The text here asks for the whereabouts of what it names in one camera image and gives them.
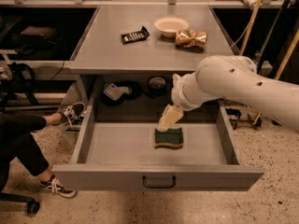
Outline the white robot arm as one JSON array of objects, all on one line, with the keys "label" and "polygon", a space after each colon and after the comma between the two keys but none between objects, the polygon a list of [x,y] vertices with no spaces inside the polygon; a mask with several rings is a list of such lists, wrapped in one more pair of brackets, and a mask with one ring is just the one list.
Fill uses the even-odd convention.
[{"label": "white robot arm", "polygon": [[298,85],[258,75],[255,63],[245,56],[221,55],[206,57],[191,74],[173,75],[173,104],[165,108],[158,130],[167,131],[185,111],[220,98],[248,105],[299,131]]}]

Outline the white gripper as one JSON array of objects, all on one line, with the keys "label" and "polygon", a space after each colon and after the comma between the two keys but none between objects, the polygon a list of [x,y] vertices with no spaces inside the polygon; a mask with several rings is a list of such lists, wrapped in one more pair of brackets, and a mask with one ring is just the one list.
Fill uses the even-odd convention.
[{"label": "white gripper", "polygon": [[183,111],[192,111],[200,107],[206,100],[199,88],[195,73],[180,76],[174,74],[171,100],[173,105],[167,105],[158,122],[158,130],[166,132],[183,117]]}]

